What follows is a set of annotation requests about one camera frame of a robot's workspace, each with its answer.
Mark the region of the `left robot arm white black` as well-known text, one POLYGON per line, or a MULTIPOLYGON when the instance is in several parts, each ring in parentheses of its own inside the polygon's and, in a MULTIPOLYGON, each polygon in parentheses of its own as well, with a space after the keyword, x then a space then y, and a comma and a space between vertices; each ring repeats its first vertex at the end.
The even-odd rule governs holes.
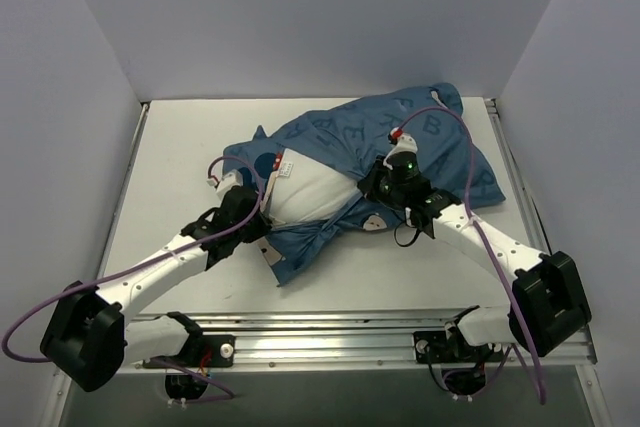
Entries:
POLYGON ((111 380, 121 366, 169 360, 180 367, 211 352, 202 328, 178 311, 140 321, 138 315, 185 280, 230 257, 241 244, 264 237, 271 223, 260 194, 234 186, 220 206, 183 227, 135 267, 84 284, 69 285, 56 300, 40 343, 52 361, 86 392, 111 380))

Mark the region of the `blue patterned pillowcase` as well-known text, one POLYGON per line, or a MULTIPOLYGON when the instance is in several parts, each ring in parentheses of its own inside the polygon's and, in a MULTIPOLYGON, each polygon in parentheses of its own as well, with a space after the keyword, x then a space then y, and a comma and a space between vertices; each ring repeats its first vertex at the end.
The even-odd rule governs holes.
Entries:
POLYGON ((272 231, 261 251, 279 285, 350 230, 397 228, 408 209, 446 191, 471 208, 502 203, 494 171, 469 140, 448 83, 309 110, 268 134, 226 147, 224 172, 264 192, 272 231))

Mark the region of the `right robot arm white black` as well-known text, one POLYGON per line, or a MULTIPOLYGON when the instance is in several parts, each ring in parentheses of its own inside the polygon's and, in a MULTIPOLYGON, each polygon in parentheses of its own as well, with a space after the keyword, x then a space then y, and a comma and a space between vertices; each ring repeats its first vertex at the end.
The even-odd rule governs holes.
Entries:
POLYGON ((496 275, 509 303, 473 307, 456 317, 444 347, 464 360, 485 344, 517 343, 546 356, 587 326, 592 312, 575 261, 526 246, 467 211, 456 195, 433 187, 411 152, 376 159, 359 181, 365 198, 402 213, 408 224, 496 275))

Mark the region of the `white pillow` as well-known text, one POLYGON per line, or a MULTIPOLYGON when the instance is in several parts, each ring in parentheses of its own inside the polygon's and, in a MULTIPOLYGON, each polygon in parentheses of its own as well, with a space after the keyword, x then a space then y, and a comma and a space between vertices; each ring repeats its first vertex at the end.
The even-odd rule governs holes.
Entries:
POLYGON ((327 220, 356 192, 354 179, 294 150, 285 149, 276 157, 261 211, 276 225, 327 220))

